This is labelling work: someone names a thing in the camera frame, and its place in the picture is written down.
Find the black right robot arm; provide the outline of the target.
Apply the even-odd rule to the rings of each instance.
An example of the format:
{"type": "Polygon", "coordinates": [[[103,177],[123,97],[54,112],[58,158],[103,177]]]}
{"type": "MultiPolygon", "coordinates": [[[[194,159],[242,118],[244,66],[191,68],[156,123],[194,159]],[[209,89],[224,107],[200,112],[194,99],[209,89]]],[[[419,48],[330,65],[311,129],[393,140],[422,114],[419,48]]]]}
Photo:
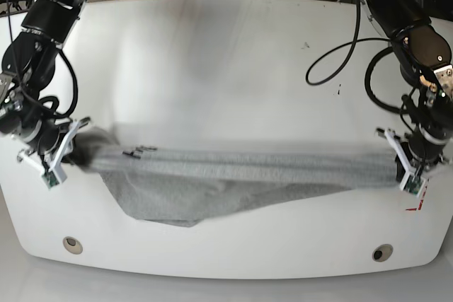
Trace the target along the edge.
{"type": "Polygon", "coordinates": [[[1,60],[1,133],[18,135],[41,159],[58,149],[78,102],[74,68],[62,47],[87,1],[32,0],[1,60]],[[57,57],[72,79],[71,104],[63,113],[58,97],[40,95],[54,77],[57,57]]]}

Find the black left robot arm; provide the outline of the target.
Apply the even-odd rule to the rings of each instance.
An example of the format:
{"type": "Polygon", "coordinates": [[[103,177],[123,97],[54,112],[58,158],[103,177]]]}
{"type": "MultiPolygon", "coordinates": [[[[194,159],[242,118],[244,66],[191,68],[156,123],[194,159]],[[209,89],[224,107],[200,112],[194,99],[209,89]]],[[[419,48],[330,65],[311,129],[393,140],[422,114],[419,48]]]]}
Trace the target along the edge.
{"type": "Polygon", "coordinates": [[[403,146],[417,180],[442,159],[452,138],[452,48],[432,26],[417,0],[365,0],[372,20],[389,39],[387,52],[400,63],[405,81],[418,92],[401,97],[396,109],[415,125],[403,146]]]}

